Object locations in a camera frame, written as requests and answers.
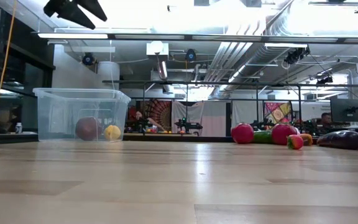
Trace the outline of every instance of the eggplant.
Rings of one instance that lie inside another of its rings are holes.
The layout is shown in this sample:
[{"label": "eggplant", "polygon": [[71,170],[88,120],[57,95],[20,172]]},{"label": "eggplant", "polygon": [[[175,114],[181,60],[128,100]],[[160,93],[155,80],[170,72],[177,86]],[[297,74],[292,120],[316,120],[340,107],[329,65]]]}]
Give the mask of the eggplant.
[{"label": "eggplant", "polygon": [[338,149],[358,149],[358,133],[355,131],[335,131],[318,138],[317,145]]}]

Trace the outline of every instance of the clear plastic bin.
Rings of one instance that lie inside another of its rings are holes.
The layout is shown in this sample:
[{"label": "clear plastic bin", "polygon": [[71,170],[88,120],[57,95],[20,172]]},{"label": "clear plastic bin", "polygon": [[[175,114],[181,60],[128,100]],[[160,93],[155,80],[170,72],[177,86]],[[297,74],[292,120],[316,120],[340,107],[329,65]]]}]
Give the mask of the clear plastic bin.
[{"label": "clear plastic bin", "polygon": [[131,99],[121,91],[34,88],[33,92],[38,96],[40,141],[122,140]]}]

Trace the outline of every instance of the yellow fruit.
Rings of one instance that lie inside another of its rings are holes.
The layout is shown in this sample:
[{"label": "yellow fruit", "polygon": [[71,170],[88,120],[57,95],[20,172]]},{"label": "yellow fruit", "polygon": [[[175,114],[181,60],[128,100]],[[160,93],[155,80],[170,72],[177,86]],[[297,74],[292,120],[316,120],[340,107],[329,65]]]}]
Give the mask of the yellow fruit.
[{"label": "yellow fruit", "polygon": [[117,140],[121,137],[121,130],[115,125],[110,125],[104,130],[104,137],[107,141]]}]

